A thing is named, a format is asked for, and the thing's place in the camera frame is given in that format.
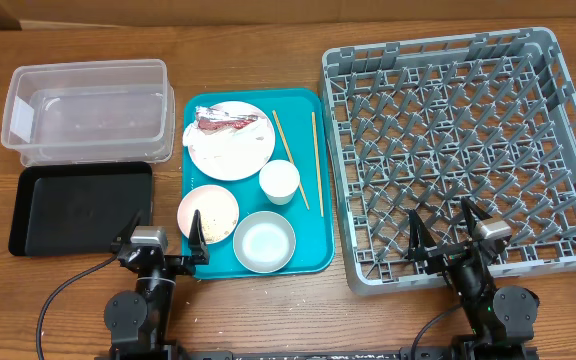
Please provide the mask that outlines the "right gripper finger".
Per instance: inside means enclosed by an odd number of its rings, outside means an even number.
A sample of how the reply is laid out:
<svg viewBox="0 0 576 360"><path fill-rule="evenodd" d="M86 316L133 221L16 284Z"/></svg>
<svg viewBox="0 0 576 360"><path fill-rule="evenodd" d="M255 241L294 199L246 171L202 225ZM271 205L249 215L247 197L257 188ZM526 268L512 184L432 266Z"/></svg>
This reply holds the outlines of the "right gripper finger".
<svg viewBox="0 0 576 360"><path fill-rule="evenodd" d="M478 231L476 231L476 226L483 220L491 219L492 216L466 197L461 198L461 208L467 226L467 231L471 239L482 239L483 236Z"/></svg>
<svg viewBox="0 0 576 360"><path fill-rule="evenodd" d="M425 223L415 210L408 211L409 246L406 258L410 261L422 261L429 257L429 250L437 247Z"/></svg>

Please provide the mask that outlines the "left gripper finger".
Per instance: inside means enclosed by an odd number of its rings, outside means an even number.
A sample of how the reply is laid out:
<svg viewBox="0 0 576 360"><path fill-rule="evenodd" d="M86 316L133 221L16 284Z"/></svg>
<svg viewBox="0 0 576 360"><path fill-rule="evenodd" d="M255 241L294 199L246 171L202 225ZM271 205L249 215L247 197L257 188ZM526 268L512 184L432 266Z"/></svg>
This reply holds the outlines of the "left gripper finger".
<svg viewBox="0 0 576 360"><path fill-rule="evenodd" d="M141 218L142 218L142 211L138 210L131 217L127 225L118 233L116 238L111 242L110 245L111 250L120 250L124 244L129 243L134 230L136 229L137 226L140 225Z"/></svg>
<svg viewBox="0 0 576 360"><path fill-rule="evenodd" d="M191 252L191 259L195 265L208 265L210 254L204 238L201 213L195 210L191 222L191 229L188 235L188 246Z"/></svg>

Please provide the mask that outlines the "small pink bowl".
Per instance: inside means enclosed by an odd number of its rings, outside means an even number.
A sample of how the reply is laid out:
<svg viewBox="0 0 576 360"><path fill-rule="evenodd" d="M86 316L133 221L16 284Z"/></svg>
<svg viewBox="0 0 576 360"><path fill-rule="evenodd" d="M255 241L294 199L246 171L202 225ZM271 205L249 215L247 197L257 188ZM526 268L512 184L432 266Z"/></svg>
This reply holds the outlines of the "small pink bowl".
<svg viewBox="0 0 576 360"><path fill-rule="evenodd" d="M195 211L201 216L202 232L207 244L225 240L239 220L239 206L234 195L218 185L203 185L191 190L181 200L177 222L182 234L190 234Z"/></svg>

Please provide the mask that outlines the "grey-blue bowl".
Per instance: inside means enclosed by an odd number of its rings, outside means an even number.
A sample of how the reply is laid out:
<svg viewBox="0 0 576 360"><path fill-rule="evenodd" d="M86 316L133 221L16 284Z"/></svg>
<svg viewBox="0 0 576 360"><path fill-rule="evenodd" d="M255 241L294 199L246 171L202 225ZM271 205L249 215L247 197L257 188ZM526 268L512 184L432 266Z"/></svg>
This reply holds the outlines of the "grey-blue bowl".
<svg viewBox="0 0 576 360"><path fill-rule="evenodd" d="M284 268L296 250L292 225L280 214L259 211L245 217L233 235L233 251L239 263L258 274Z"/></svg>

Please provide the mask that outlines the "pale green plastic cup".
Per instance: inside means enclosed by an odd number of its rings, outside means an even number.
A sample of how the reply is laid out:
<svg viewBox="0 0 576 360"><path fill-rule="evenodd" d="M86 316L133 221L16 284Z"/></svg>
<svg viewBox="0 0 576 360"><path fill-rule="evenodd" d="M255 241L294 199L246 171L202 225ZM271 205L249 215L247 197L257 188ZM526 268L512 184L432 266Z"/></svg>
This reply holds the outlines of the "pale green plastic cup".
<svg viewBox="0 0 576 360"><path fill-rule="evenodd" d="M259 184L273 204L286 205L292 200L299 187L300 175L290 161L273 160L260 170Z"/></svg>

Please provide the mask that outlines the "red foil snack wrapper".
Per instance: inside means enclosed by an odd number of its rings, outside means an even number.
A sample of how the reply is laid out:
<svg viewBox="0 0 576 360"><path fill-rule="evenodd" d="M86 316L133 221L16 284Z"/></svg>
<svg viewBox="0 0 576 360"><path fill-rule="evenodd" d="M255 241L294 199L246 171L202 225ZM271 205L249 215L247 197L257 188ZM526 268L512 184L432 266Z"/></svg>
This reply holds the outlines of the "red foil snack wrapper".
<svg viewBox="0 0 576 360"><path fill-rule="evenodd" d="M240 130L256 122L258 119L259 117L253 114L230 114L212 107L197 106L195 108L195 123L197 127L203 131L218 131L227 128Z"/></svg>

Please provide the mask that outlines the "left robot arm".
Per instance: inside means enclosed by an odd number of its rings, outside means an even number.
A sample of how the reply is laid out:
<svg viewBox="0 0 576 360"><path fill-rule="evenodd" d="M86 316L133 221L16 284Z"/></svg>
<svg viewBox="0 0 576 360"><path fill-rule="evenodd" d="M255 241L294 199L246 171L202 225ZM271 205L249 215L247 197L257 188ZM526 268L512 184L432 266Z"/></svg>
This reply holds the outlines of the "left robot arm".
<svg viewBox="0 0 576 360"><path fill-rule="evenodd" d="M120 266L137 275L135 289L114 295L104 310L111 333L111 359L187 359L187 351L167 339L176 278L194 276L209 263L201 213L193 213L188 255L168 255L165 229L142 226L137 212L113 241Z"/></svg>

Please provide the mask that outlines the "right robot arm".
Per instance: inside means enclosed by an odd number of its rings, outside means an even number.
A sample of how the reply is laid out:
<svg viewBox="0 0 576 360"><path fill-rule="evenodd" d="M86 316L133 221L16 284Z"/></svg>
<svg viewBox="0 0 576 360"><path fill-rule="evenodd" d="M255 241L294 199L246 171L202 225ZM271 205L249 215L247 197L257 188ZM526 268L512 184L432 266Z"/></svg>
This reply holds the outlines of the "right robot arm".
<svg viewBox="0 0 576 360"><path fill-rule="evenodd" d="M519 286L498 287L489 265L509 245L512 228L472 200L461 200L468 241L439 246L414 210L408 212L409 247L406 258L419 262L427 274L440 274L459 302L430 320L418 332L409 350L411 359L421 354L419 343L436 323L461 309L470 324L470 335L452 338L441 350L446 359L536 359L537 350L525 343L534 338L539 297Z"/></svg>

